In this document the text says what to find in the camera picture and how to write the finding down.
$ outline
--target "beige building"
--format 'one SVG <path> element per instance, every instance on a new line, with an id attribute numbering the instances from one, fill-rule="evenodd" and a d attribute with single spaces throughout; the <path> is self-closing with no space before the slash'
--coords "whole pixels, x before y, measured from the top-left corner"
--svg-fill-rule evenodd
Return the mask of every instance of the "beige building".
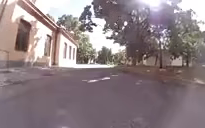
<path id="1" fill-rule="evenodd" d="M 76 41 L 41 11 L 49 7 L 39 1 L 0 0 L 0 67 L 76 64 Z"/>

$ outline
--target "sky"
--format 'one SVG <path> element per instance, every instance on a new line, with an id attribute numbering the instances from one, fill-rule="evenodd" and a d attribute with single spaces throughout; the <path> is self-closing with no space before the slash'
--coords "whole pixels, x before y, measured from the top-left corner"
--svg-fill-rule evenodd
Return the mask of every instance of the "sky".
<path id="1" fill-rule="evenodd" d="M 86 5 L 89 5 L 92 0 L 53 0 L 53 6 L 48 13 L 57 19 L 63 14 L 72 14 L 79 17 Z M 193 9 L 199 20 L 205 22 L 205 0 L 183 0 L 180 4 L 183 9 Z M 112 49 L 112 52 L 117 52 L 120 47 L 118 44 L 113 44 L 112 40 L 107 40 L 105 35 L 102 34 L 102 26 L 105 23 L 103 20 L 95 19 L 95 21 L 101 26 L 96 27 L 93 33 L 87 33 L 90 36 L 90 42 L 93 47 L 98 50 L 102 46 L 106 46 Z"/>

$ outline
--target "road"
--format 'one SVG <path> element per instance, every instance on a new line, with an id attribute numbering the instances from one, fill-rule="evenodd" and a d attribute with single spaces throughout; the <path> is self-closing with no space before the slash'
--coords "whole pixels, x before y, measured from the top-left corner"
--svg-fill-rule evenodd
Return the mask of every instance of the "road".
<path id="1" fill-rule="evenodd" d="M 205 128 L 205 87 L 115 69 L 59 71 L 1 87 L 0 128 Z"/>

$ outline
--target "sidewalk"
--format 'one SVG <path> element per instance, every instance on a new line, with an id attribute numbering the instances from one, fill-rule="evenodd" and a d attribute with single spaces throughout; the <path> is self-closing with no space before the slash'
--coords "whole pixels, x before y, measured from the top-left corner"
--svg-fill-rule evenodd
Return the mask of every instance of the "sidewalk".
<path id="1" fill-rule="evenodd" d="M 118 70 L 134 74 L 143 74 L 159 80 L 179 80 L 189 83 L 205 85 L 205 67 L 196 66 L 193 68 L 167 67 L 159 69 L 150 66 L 117 67 Z"/>
<path id="2" fill-rule="evenodd" d="M 50 69 L 39 69 L 36 67 L 0 69 L 0 87 L 40 79 L 41 77 L 51 75 L 50 73 Z"/>

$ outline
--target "tree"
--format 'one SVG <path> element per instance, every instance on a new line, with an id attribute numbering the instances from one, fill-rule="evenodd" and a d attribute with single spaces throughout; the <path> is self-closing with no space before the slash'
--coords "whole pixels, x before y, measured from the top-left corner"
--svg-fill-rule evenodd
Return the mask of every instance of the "tree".
<path id="1" fill-rule="evenodd" d="M 116 65 L 122 65 L 126 62 L 126 52 L 125 50 L 120 50 L 113 55 L 113 62 Z"/>
<path id="2" fill-rule="evenodd" d="M 51 16 L 50 14 L 46 14 L 48 16 L 48 18 L 50 18 L 52 21 L 55 22 L 55 18 L 53 16 Z"/>
<path id="3" fill-rule="evenodd" d="M 72 15 L 62 15 L 58 18 L 57 24 L 70 32 L 74 39 L 78 41 L 79 48 L 77 49 L 77 62 L 88 63 L 94 60 L 96 56 L 95 49 L 90 43 L 89 36 L 79 30 L 80 23 L 77 17 Z"/>
<path id="4" fill-rule="evenodd" d="M 97 62 L 101 64 L 108 64 L 109 62 L 112 62 L 111 49 L 103 46 L 98 52 Z"/>
<path id="5" fill-rule="evenodd" d="M 163 0 L 159 8 L 150 8 L 141 0 L 93 0 L 96 18 L 106 21 L 104 32 L 112 32 L 108 39 L 127 48 L 132 64 L 144 56 L 158 56 L 162 68 L 162 50 L 173 55 L 184 56 L 189 61 L 195 44 L 202 40 L 199 22 L 193 19 L 192 10 L 183 11 L 181 0 Z M 81 30 L 93 31 L 91 5 L 84 8 L 79 20 Z"/>

